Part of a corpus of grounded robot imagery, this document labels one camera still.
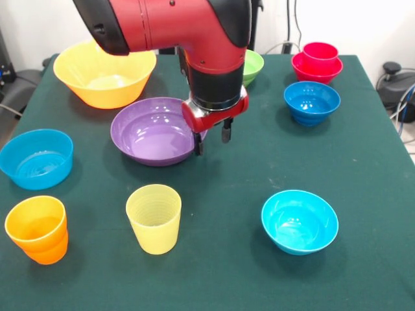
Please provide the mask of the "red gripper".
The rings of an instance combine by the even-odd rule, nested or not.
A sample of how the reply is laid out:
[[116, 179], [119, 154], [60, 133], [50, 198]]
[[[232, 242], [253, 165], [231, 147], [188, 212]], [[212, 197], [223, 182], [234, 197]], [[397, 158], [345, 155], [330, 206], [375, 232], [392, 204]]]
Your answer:
[[241, 88], [239, 101], [230, 108], [223, 110], [209, 111], [196, 105], [195, 101], [189, 98], [181, 103], [182, 115], [185, 122], [194, 132], [194, 152], [197, 156], [204, 153], [203, 134], [214, 125], [223, 121], [221, 138], [223, 143], [231, 140], [231, 125], [233, 118], [244, 113], [249, 107], [249, 97], [245, 87]]

